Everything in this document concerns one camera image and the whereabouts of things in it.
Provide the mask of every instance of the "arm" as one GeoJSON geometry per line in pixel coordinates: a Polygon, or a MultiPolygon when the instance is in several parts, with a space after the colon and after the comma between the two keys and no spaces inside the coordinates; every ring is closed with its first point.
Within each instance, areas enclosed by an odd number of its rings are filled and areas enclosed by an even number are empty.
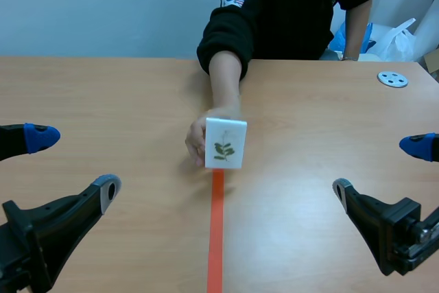
{"type": "MultiPolygon", "coordinates": [[[[240,62],[240,78],[245,76],[254,51],[260,12],[261,0],[221,0],[221,6],[212,12],[197,49],[201,67],[207,73],[211,74],[213,57],[219,52],[227,51],[240,62]]],[[[225,58],[230,62],[235,61],[224,54],[219,57],[225,58]]]]}
{"type": "Polygon", "coordinates": [[[239,77],[242,66],[232,52],[216,53],[209,64],[214,108],[233,106],[239,108],[239,77]]]}
{"type": "Polygon", "coordinates": [[[346,11],[346,46],[344,58],[358,60],[364,33],[369,21],[372,0],[346,11]]]}
{"type": "Polygon", "coordinates": [[[201,67],[211,76],[214,109],[195,120],[186,146],[195,163],[204,163],[206,117],[239,116],[239,80],[248,68],[257,35],[260,0],[221,0],[197,48],[201,67]]]}
{"type": "Polygon", "coordinates": [[[346,10],[346,47],[344,57],[358,59],[369,20],[372,0],[338,0],[346,10]]]}

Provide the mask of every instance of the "table surface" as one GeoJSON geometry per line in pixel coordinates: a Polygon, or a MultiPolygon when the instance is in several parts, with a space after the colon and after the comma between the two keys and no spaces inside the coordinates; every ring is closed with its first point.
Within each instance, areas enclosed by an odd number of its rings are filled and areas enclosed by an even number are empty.
{"type": "MultiPolygon", "coordinates": [[[[32,208],[96,177],[123,187],[53,292],[206,292],[211,173],[187,157],[211,103],[194,61],[0,58],[1,124],[52,125],[51,149],[1,163],[0,202],[32,208]]],[[[382,201],[439,205],[439,165],[401,138],[439,129],[439,84],[415,63],[255,60],[241,85],[241,170],[226,172],[224,292],[435,292],[439,255],[383,276],[335,197],[339,177],[382,201]],[[406,75],[393,89],[380,71],[406,75]]],[[[3,214],[0,223],[4,222],[3,214]]]]}

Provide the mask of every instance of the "black sweatshirt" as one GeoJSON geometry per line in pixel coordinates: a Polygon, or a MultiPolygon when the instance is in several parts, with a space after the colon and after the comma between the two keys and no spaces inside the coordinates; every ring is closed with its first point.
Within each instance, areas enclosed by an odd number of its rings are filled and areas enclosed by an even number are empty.
{"type": "Polygon", "coordinates": [[[211,58],[231,51],[242,64],[243,78],[252,58],[317,60],[333,35],[333,6],[355,8],[368,0],[221,0],[197,49],[209,73],[211,58]]]}

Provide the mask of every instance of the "metal plate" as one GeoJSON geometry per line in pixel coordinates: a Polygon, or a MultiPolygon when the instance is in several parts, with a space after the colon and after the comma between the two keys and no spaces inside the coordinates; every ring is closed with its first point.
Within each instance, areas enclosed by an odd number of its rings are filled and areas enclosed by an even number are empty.
{"type": "Polygon", "coordinates": [[[409,80],[405,76],[392,71],[378,73],[378,80],[387,86],[396,87],[398,89],[406,87],[409,83],[409,80]]]}

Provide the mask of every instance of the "orange stripe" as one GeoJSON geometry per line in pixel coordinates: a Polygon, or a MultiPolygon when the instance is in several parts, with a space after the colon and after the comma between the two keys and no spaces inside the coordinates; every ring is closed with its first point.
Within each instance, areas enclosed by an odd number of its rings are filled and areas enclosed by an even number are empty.
{"type": "Polygon", "coordinates": [[[224,223],[224,170],[212,174],[211,237],[207,268],[207,293],[222,293],[222,245],[224,223]]]}

